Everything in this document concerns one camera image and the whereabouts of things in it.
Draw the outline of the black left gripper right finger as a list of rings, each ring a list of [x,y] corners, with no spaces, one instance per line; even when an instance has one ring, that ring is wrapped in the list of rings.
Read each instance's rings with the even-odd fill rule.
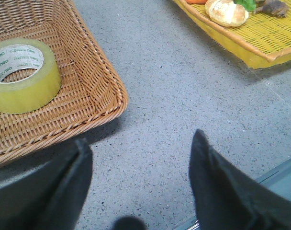
[[[201,129],[192,138],[189,180],[202,230],[291,230],[291,201],[236,168]]]

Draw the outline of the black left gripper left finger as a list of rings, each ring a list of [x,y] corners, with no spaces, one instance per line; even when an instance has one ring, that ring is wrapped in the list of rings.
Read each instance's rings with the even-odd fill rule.
[[[0,185],[0,230],[72,230],[90,187],[93,153],[78,139],[41,168]]]

